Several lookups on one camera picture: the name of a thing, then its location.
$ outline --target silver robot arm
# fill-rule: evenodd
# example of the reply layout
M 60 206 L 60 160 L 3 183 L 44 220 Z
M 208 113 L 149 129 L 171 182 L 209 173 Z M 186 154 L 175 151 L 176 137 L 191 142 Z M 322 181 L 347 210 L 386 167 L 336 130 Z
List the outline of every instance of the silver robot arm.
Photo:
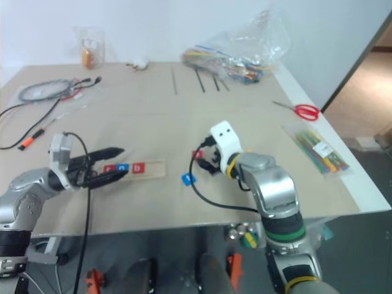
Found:
M 15 178 L 0 195 L 0 289 L 1 293 L 27 293 L 28 280 L 20 276 L 28 262 L 26 254 L 43 204 L 63 190 L 95 189 L 121 179 L 127 171 L 98 175 L 92 165 L 122 153 L 106 148 L 71 159 L 72 138 L 55 135 L 50 148 L 50 167 L 27 171 Z
M 291 176 L 271 156 L 245 153 L 231 125 L 211 128 L 220 171 L 251 190 L 266 233 L 266 257 L 278 293 L 337 294 L 322 282 L 322 272 L 306 233 Z

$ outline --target beige table surface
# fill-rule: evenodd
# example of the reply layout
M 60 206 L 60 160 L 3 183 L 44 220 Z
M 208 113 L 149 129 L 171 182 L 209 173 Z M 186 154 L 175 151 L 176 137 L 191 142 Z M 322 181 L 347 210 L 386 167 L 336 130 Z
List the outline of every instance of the beige table surface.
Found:
M 102 82 L 97 88 L 84 90 L 81 98 L 94 100 L 93 103 L 56 121 L 26 151 L 0 152 L 1 192 L 20 173 L 48 166 L 47 151 L 53 134 L 72 131 L 84 139 L 89 151 L 108 146 L 126 149 L 109 163 L 166 161 L 164 178 L 116 183 L 94 190 L 90 233 L 258 220 L 259 216 L 254 213 L 220 209 L 203 202 L 181 181 L 181 175 L 187 173 L 191 151 L 208 135 L 211 126 L 226 119 L 237 132 L 244 149 L 274 156 L 291 174 L 304 217 L 365 212 L 358 208 L 362 195 L 359 198 L 350 195 L 347 189 L 350 185 L 339 178 L 325 179 L 282 129 L 282 125 L 301 120 L 289 110 L 271 103 L 272 100 L 289 103 L 273 76 L 255 85 L 228 83 L 229 91 L 219 83 L 220 91 L 217 91 L 211 76 L 201 73 L 203 92 L 195 72 L 179 63 L 151 64 L 142 72 L 134 72 L 123 64 L 106 64 L 93 71 L 79 65 L 30 66 L 2 89 L 2 109 L 20 86 L 54 78 L 97 75 L 102 76 Z M 49 102 L 30 105 L 5 117 L 0 124 L 1 144 L 15 141 L 49 107 Z M 67 111 L 66 103 L 57 111 Z M 328 136 L 340 140 L 336 133 L 331 133 L 329 124 L 323 128 Z M 80 154 L 81 148 L 75 141 L 73 155 Z M 359 167 L 354 166 L 351 177 L 366 175 L 359 164 Z M 197 166 L 194 174 L 197 187 L 209 199 L 228 205 L 255 206 L 252 197 L 241 192 L 235 181 L 222 175 L 211 177 Z M 371 193 L 369 197 L 379 203 L 372 211 L 390 209 L 367 175 L 365 184 Z M 74 194 L 63 192 L 45 203 L 34 235 L 80 235 L 85 210 L 85 190 Z

